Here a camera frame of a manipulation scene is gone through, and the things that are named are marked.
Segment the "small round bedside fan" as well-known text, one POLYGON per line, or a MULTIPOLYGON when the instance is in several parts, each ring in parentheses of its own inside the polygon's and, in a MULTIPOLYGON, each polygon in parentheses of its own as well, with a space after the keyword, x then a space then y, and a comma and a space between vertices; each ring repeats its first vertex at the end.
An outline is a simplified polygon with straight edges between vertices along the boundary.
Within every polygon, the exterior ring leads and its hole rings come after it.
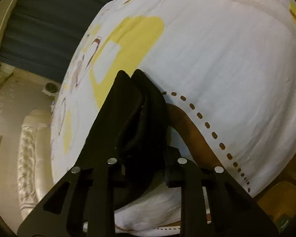
POLYGON ((58 92, 58 87, 55 84, 48 82, 43 88, 42 92, 49 96, 55 96, 58 92))

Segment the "dark teal curtain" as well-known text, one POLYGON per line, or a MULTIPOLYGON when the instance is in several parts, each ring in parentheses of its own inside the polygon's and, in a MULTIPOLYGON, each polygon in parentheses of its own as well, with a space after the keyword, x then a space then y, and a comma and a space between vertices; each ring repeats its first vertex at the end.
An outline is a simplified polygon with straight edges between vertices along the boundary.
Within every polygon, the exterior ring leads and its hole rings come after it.
POLYGON ((0 45, 0 62, 62 82, 100 9, 112 0, 18 0, 0 45))

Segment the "cream tufted leather headboard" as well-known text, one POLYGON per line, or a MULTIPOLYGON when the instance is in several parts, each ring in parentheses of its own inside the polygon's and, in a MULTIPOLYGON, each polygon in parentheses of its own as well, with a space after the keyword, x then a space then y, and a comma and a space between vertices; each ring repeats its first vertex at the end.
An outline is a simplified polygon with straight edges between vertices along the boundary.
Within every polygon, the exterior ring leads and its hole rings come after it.
POLYGON ((33 110, 23 121, 17 158, 17 185, 22 219, 53 187, 51 113, 33 110))

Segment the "white patterned bed sheet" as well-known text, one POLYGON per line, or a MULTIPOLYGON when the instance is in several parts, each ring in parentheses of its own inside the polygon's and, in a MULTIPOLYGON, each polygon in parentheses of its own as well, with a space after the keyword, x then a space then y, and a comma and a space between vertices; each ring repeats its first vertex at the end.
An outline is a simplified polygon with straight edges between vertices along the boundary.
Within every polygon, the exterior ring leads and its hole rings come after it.
MULTIPOLYGON (((141 70, 169 111, 155 186, 114 208, 115 235, 180 235, 169 164, 223 167, 258 204, 296 158, 296 0, 113 0, 70 61, 51 124, 52 176, 76 163, 119 71, 141 70)), ((274 223, 279 194, 262 209, 274 223)))

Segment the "black pants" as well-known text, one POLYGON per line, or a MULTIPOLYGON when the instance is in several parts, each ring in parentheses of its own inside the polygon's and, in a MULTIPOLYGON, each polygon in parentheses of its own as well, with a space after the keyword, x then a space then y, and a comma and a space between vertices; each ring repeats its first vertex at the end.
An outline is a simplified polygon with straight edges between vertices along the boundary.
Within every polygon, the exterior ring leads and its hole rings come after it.
POLYGON ((119 209, 151 190, 164 174, 169 159, 169 111, 161 91, 141 71, 130 77, 118 111, 129 115, 116 141, 119 164, 114 187, 114 208, 119 209))

